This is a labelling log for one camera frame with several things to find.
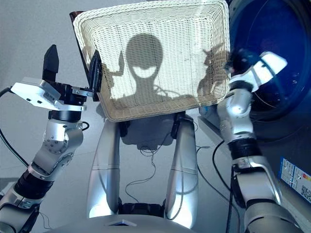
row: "wicker basket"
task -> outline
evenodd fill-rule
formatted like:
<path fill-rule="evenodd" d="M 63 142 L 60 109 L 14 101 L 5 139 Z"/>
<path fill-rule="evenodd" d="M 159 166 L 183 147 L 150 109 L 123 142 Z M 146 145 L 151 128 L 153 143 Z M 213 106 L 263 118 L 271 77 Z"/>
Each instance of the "wicker basket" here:
<path fill-rule="evenodd" d="M 112 121 L 216 104 L 228 92 L 224 0 L 120 5 L 81 13 L 73 25 L 87 66 L 99 51 L 98 95 Z"/>

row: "floor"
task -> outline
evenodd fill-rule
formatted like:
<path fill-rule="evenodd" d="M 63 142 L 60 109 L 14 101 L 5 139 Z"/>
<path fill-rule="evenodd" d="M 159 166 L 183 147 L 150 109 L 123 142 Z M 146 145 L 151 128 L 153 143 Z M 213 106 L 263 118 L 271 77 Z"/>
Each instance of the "floor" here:
<path fill-rule="evenodd" d="M 139 0 L 51 0 L 51 1 L 0 1 L 0 88 L 21 81 L 24 76 L 41 78 L 42 62 L 45 51 L 51 44 L 56 44 L 60 59 L 57 75 L 58 82 L 74 86 L 87 86 L 85 73 L 77 44 L 74 38 L 69 13 L 108 7 L 115 4 L 138 2 Z M 86 192 L 89 172 L 104 125 L 101 107 L 98 102 L 87 101 L 88 110 L 82 114 L 82 120 L 90 124 L 84 133 L 83 144 L 76 150 L 74 159 L 54 183 L 41 204 L 41 212 L 50 219 L 50 226 L 59 226 L 86 218 Z M 190 113 L 195 121 L 197 112 Z M 12 94 L 7 94 L 0 101 L 0 127 L 8 141 L 31 162 L 41 147 L 48 111 L 36 108 Z M 139 128 L 130 132 L 131 140 L 121 141 L 121 183 L 120 196 L 124 202 L 132 202 L 125 192 L 130 181 L 148 177 L 152 173 L 151 161 L 143 157 L 137 144 L 163 140 L 165 130 L 160 134 L 150 134 L 153 138 L 139 136 Z M 198 129 L 196 143 L 199 146 L 211 146 L 198 154 L 198 162 L 207 179 L 222 193 L 228 192 L 222 186 L 211 166 L 211 154 L 215 144 Z M 129 192 L 141 202 L 162 203 L 165 198 L 167 179 L 173 159 L 175 142 L 163 146 L 155 157 L 156 174 L 147 183 L 132 186 Z M 230 159 L 221 151 L 216 163 L 220 172 L 229 181 Z M 25 167 L 0 142 L 0 189 L 20 177 Z M 204 181 L 199 180 L 199 209 L 194 230 L 197 232 L 224 232 L 227 215 L 227 203 L 223 201 Z M 33 228 L 34 233 L 44 232 L 41 216 Z M 231 232 L 236 232 L 236 216 L 232 218 Z"/>

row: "washing machine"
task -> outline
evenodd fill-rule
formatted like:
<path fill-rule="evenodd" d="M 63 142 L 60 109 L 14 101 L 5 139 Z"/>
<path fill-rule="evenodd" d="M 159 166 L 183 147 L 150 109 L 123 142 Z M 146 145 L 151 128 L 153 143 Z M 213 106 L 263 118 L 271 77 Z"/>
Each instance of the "washing machine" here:
<path fill-rule="evenodd" d="M 288 65 L 253 93 L 251 119 L 282 184 L 311 213 L 311 1 L 229 0 L 231 50 L 272 51 Z M 216 106 L 201 119 L 219 128 Z"/>

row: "label sticker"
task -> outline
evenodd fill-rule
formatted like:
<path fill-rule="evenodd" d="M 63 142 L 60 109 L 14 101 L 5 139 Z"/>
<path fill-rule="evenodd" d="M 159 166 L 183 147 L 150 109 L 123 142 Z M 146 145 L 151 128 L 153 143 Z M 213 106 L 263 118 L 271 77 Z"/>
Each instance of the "label sticker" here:
<path fill-rule="evenodd" d="M 279 178 L 311 203 L 311 175 L 281 158 Z"/>

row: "robotic arm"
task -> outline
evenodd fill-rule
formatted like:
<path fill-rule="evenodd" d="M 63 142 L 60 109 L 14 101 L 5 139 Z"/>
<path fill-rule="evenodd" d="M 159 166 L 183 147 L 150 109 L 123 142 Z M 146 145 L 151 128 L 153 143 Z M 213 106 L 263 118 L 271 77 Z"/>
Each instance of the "robotic arm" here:
<path fill-rule="evenodd" d="M 52 45 L 45 55 L 42 80 L 24 78 L 11 87 L 11 92 L 32 105 L 52 111 L 40 150 L 0 200 L 0 232 L 32 229 L 45 194 L 82 144 L 81 112 L 86 110 L 86 97 L 92 97 L 94 91 L 55 82 L 58 63 L 56 46 Z"/>
<path fill-rule="evenodd" d="M 291 214 L 281 206 L 281 192 L 267 159 L 261 154 L 249 114 L 252 92 L 271 80 L 286 65 L 272 52 L 260 57 L 238 51 L 238 63 L 253 60 L 243 74 L 230 80 L 230 92 L 218 105 L 220 130 L 232 156 L 235 175 L 231 188 L 237 204 L 246 208 L 246 233 L 302 233 Z"/>

